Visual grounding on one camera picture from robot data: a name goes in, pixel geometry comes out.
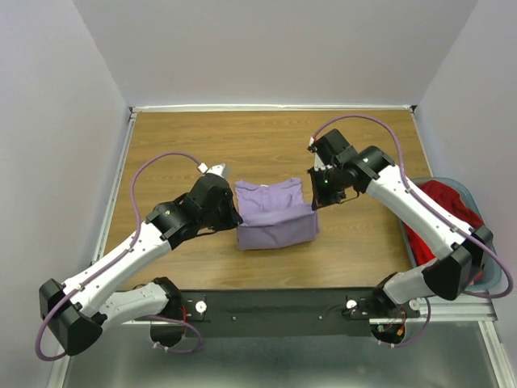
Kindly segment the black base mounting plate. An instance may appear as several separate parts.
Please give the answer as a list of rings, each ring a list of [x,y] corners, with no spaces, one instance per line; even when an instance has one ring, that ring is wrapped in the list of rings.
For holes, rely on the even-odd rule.
[[[159,317],[186,318],[203,338],[369,336],[376,320],[418,318],[373,304],[372,288],[183,290]]]

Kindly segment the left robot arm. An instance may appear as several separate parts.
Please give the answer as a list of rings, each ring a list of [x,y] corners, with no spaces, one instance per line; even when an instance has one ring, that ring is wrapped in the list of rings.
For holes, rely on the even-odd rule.
[[[222,165],[208,169],[189,192],[156,205],[136,231],[91,267],[63,283],[49,279],[40,286],[43,328],[52,332],[66,356],[84,352],[104,331],[133,319],[182,321],[182,295],[167,278],[133,291],[118,288],[200,230],[216,233],[242,223],[223,170]]]

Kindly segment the dark red t shirt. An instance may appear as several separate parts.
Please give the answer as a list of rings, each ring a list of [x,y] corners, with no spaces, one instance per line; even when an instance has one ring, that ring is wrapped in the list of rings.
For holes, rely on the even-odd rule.
[[[484,224],[480,216],[462,201],[460,193],[448,185],[429,180],[419,184],[419,188],[450,214],[467,222],[474,229]]]

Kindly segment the purple t shirt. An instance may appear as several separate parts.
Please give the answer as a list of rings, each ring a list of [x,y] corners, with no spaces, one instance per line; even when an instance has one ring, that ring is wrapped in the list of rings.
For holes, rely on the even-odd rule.
[[[312,242],[320,231],[317,213],[304,201],[302,181],[290,178],[270,185],[235,183],[237,246],[242,251],[270,250]]]

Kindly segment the teal plastic basket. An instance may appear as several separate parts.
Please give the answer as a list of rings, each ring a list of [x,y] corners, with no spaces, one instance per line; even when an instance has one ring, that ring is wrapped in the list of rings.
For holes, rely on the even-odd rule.
[[[478,209],[477,204],[476,204],[475,200],[473,199],[471,193],[461,183],[455,181],[454,179],[437,178],[437,177],[417,178],[417,179],[414,179],[413,182],[417,186],[419,186],[419,184],[425,183],[429,180],[437,180],[440,183],[444,183],[444,184],[448,185],[449,187],[455,189],[457,192],[460,193],[460,198],[462,199],[462,201],[468,207],[470,207],[474,212],[476,212],[482,219],[481,212]],[[409,257],[410,265],[412,267],[417,267],[417,264],[414,261],[413,253],[410,249],[409,241],[408,241],[407,234],[405,232],[405,228],[404,228],[403,224],[405,224],[405,223],[402,221],[399,221],[399,225],[401,227],[402,237],[403,237],[404,243],[406,245],[406,252]],[[473,281],[471,283],[471,285],[467,288],[468,291],[481,292],[485,289],[492,289],[499,282],[499,280],[501,278],[501,274],[502,274],[502,270],[500,269],[500,267],[489,256],[486,256],[486,258],[485,258],[485,266],[484,266],[484,269],[482,270],[482,272],[483,272],[483,275],[481,277],[481,280],[477,281],[477,282]]]

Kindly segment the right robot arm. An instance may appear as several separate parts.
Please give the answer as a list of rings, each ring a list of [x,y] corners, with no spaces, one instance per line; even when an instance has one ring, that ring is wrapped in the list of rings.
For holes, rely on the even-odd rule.
[[[438,205],[412,183],[394,160],[371,145],[358,152],[337,130],[309,142],[315,162],[309,169],[313,209],[344,201],[348,188],[365,193],[392,211],[425,242],[433,259],[384,278],[367,305],[388,317],[420,297],[453,301],[480,276],[492,232],[473,228]]]

